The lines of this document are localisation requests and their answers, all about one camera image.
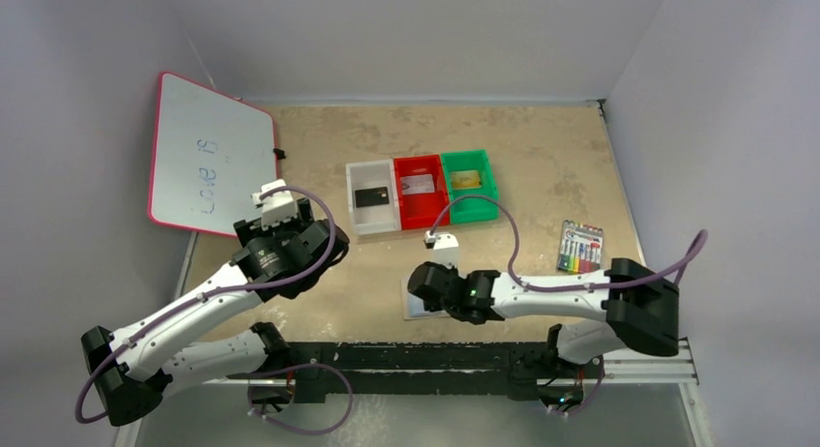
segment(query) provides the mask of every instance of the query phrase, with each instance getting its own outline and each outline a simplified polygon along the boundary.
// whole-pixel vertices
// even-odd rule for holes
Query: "marker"
[[[558,257],[558,269],[567,270],[570,267],[570,239],[564,240],[561,255]]]
[[[572,272],[573,273],[577,273],[579,271],[578,267],[580,266],[580,258],[578,257],[578,254],[580,253],[580,250],[581,250],[580,243],[576,241],[575,242],[575,252],[574,252],[574,256],[572,257]]]
[[[581,244],[580,246],[578,246],[578,267],[576,268],[578,273],[583,273],[584,272],[584,257],[585,256],[587,256],[586,245]]]
[[[600,268],[600,244],[593,244],[592,247],[595,249],[593,251],[595,258],[593,258],[592,261],[598,265],[597,268]]]

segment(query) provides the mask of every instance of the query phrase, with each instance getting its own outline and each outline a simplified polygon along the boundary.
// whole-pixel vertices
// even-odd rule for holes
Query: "tabletop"
[[[281,174],[319,195],[351,238],[350,254],[296,300],[274,298],[224,322],[203,341],[225,339],[271,321],[287,341],[541,341],[550,326],[576,318],[526,316],[476,326],[448,317],[405,319],[402,282],[430,259],[422,230],[357,237],[347,212],[345,164],[484,149],[499,201],[521,234],[519,275],[555,275],[564,220],[603,229],[603,265],[642,261],[630,210],[596,104],[588,106],[269,106]],[[321,218],[314,205],[314,215]],[[462,276],[504,271],[513,249],[507,220],[456,224]],[[198,234],[185,291],[240,249],[236,239]]]

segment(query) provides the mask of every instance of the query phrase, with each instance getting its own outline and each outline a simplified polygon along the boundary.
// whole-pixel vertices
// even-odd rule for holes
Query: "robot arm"
[[[281,186],[284,182],[279,180],[263,186],[262,192]],[[243,247],[208,280],[129,326],[113,332],[98,326],[82,336],[89,373],[110,361],[94,384],[111,425],[131,423],[152,411],[163,397],[206,380],[286,366],[287,344],[270,323],[256,323],[224,341],[193,343],[231,316],[275,296],[296,298],[347,254],[349,239],[335,226],[332,250],[311,274],[280,287],[260,288],[263,283],[293,278],[318,263],[328,249],[331,229],[328,220],[313,219],[307,199],[296,201],[290,191],[265,199],[255,194],[254,201],[261,206],[262,216],[234,224]],[[218,288],[225,291],[213,294]],[[140,332],[144,336],[134,339]],[[114,352],[120,353],[111,361]]]
[[[448,233],[425,242],[433,261],[418,266],[408,292],[425,302],[429,312],[445,311],[473,324],[525,315],[577,316],[584,320],[553,326],[547,344],[559,359],[584,365],[619,348],[656,356],[678,352],[678,288],[667,280],[629,289],[585,289],[544,293],[520,286],[508,273],[479,270],[458,274],[458,243]],[[627,282],[653,272],[625,258],[615,258],[609,270],[574,276],[523,277],[524,284],[570,286]]]

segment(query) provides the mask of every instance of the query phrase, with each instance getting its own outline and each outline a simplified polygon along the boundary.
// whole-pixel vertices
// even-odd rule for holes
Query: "cable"
[[[603,381],[603,375],[605,373],[605,371],[603,370],[603,355],[598,358],[600,358],[600,363],[598,371],[598,380],[595,381],[595,386],[592,388],[589,397],[585,397],[584,400],[581,401],[581,403],[576,408],[569,411],[564,411],[564,413],[566,413],[567,416],[576,415],[579,411],[583,410],[585,406],[589,405],[590,402],[592,402],[592,400],[595,398],[595,395],[598,393],[598,390],[600,389],[600,383]]]
[[[336,222],[334,221],[333,214],[331,213],[330,208],[328,208],[327,204],[325,204],[325,202],[322,201],[322,199],[319,198],[316,194],[314,194],[310,191],[307,191],[305,189],[295,187],[295,186],[280,186],[278,188],[271,189],[271,190],[261,194],[259,196],[259,199],[261,200],[261,199],[270,197],[273,194],[282,193],[282,192],[285,192],[285,191],[290,191],[290,192],[293,192],[293,193],[296,193],[296,194],[304,195],[305,197],[307,197],[307,198],[311,199],[312,201],[316,202],[316,204],[319,205],[319,207],[322,209],[322,211],[325,212],[325,216],[328,217],[328,224],[330,225],[329,226],[329,228],[330,228],[330,233],[329,233],[330,240],[328,241],[328,247],[325,248],[325,252],[323,252],[321,254],[321,256],[319,256],[319,259],[315,263],[310,265],[310,267],[308,267],[305,271],[303,271],[301,273],[297,273],[296,275],[293,275],[291,277],[284,278],[284,279],[278,280],[278,281],[273,281],[273,282],[270,282],[270,283],[237,284],[237,285],[230,285],[230,286],[225,286],[225,287],[217,287],[213,290],[209,290],[208,292],[204,292],[202,294],[204,296],[204,298],[210,299],[212,297],[215,297],[217,295],[220,295],[220,294],[223,294],[223,293],[226,293],[226,292],[235,292],[235,291],[238,291],[238,290],[244,290],[248,293],[251,293],[252,291],[256,291],[256,290],[272,289],[272,288],[282,287],[284,285],[292,284],[292,283],[300,281],[300,280],[306,278],[307,276],[313,274],[313,272],[318,270],[324,264],[324,262],[327,261],[328,257],[330,257],[331,252],[333,251],[334,244],[336,243]],[[157,328],[157,326],[163,324],[166,320],[168,320],[172,316],[175,316],[178,313],[180,313],[184,310],[187,310],[188,308],[190,308],[190,307],[192,307],[196,304],[199,304],[199,303],[200,303],[200,300],[196,297],[192,297],[189,300],[180,303],[176,307],[174,307],[174,308],[168,310],[167,312],[161,314],[160,316],[158,316],[155,320],[153,320],[149,323],[146,323],[145,326],[143,326],[142,328],[139,329],[139,331],[134,333],[132,336],[128,337],[127,342],[129,342],[131,344],[136,343],[137,341],[144,338],[145,335],[147,335],[152,330]],[[107,413],[105,413],[105,412],[99,413],[99,414],[94,415],[94,416],[89,417],[89,418],[86,418],[82,414],[82,406],[85,403],[85,398],[88,396],[88,392],[91,390],[91,387],[94,385],[94,381],[97,380],[98,377],[100,377],[100,374],[102,374],[103,371],[108,369],[109,365],[116,362],[117,358],[120,355],[122,355],[123,352],[125,352],[128,348],[129,348],[129,345],[127,343],[123,343],[120,346],[116,347],[113,351],[111,351],[110,354],[108,354],[107,357],[105,357],[102,360],[102,362],[100,362],[99,365],[97,365],[96,368],[94,368],[94,370],[91,372],[91,374],[89,374],[88,379],[82,385],[82,388],[80,389],[79,396],[77,397],[76,403],[74,404],[74,419],[76,419],[77,423],[87,425],[87,424],[90,424],[90,423],[95,423],[97,421],[100,421],[102,418],[105,418],[105,416],[107,415]],[[347,379],[344,377],[344,375],[341,374],[340,372],[337,375],[342,379],[342,382],[345,383],[345,386],[349,388],[350,387],[350,382],[347,381]],[[352,389],[350,390],[350,397],[351,398],[353,397]]]
[[[637,287],[639,285],[655,282],[675,272],[678,272],[674,280],[674,283],[677,285],[681,281],[681,277],[684,275],[684,271],[687,269],[688,263],[691,262],[692,259],[700,253],[700,250],[703,249],[704,244],[706,244],[706,240],[709,238],[709,232],[706,229],[701,229],[700,231],[698,231],[697,235],[694,236],[694,239],[692,240],[691,244],[689,245],[689,249],[687,250],[687,254],[684,255],[683,258],[681,258],[668,268],[660,270],[657,273],[647,276],[645,278],[626,281],[623,283],[590,283],[543,287],[525,283],[513,270],[513,264],[515,263],[515,259],[518,257],[518,249],[521,244],[520,236],[518,234],[518,225],[515,223],[513,215],[511,215],[506,208],[504,208],[500,203],[498,203],[497,200],[493,198],[480,194],[467,194],[457,197],[456,199],[448,203],[447,206],[444,207],[444,209],[441,211],[441,213],[438,214],[438,218],[436,218],[435,223],[433,223],[433,226],[430,229],[430,235],[435,234],[436,229],[438,229],[438,225],[444,219],[444,216],[450,211],[450,207],[456,205],[461,200],[467,198],[480,198],[488,202],[491,202],[496,207],[498,207],[498,209],[501,210],[504,213],[504,215],[507,216],[507,220],[510,221],[510,226],[512,228],[512,236],[514,237],[514,247],[512,248],[512,255],[510,256],[510,260],[507,262],[507,273],[510,274],[510,277],[516,284],[520,285],[521,287],[527,290],[532,290],[535,292],[570,292],[573,290],[628,289],[631,287]]]
[[[344,388],[347,389],[347,408],[344,410],[344,414],[341,415],[341,418],[339,418],[338,421],[336,421],[331,426],[329,426],[327,428],[324,428],[324,429],[321,429],[321,430],[306,430],[304,428],[297,428],[295,426],[291,426],[291,425],[288,425],[286,423],[282,423],[281,421],[279,421],[275,418],[268,417],[267,415],[265,415],[265,413],[262,413],[261,411],[259,411],[259,410],[257,410],[256,408],[253,407],[253,398],[250,395],[250,388],[248,388],[248,403],[250,404],[250,411],[248,412],[248,415],[251,415],[251,414],[256,415],[259,418],[261,418],[262,420],[267,421],[268,423],[270,423],[272,425],[279,426],[280,428],[284,428],[284,429],[286,429],[290,432],[295,432],[296,434],[321,435],[321,434],[327,434],[328,432],[332,432],[332,431],[337,430],[341,425],[344,424],[345,421],[347,421],[347,418],[350,416],[350,411],[353,409],[353,387],[350,385],[350,381],[348,381],[347,378],[344,377],[344,374],[342,374],[339,370],[331,367],[330,365],[324,365],[324,364],[321,364],[321,363],[305,363],[305,364],[302,364],[302,365],[295,365],[293,367],[288,367],[288,368],[283,368],[281,370],[276,370],[274,372],[251,372],[251,373],[248,374],[248,376],[252,376],[252,377],[255,377],[255,378],[269,378],[269,377],[276,376],[278,374],[283,374],[283,373],[288,373],[288,372],[295,372],[295,371],[304,370],[304,369],[307,369],[307,368],[319,368],[319,369],[327,370],[327,371],[335,374],[341,380],[342,384],[344,384]]]

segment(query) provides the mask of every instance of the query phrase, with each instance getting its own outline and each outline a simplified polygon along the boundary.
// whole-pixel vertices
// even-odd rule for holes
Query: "white plastic mount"
[[[296,200],[293,198],[293,194],[291,194],[290,191],[275,193],[265,197],[264,199],[260,198],[261,195],[267,191],[280,188],[282,186],[285,186],[284,180],[278,179],[273,183],[268,183],[262,186],[261,192],[253,193],[252,195],[253,203],[257,207],[262,208],[263,229],[275,227],[296,218],[299,208],[297,207]]]

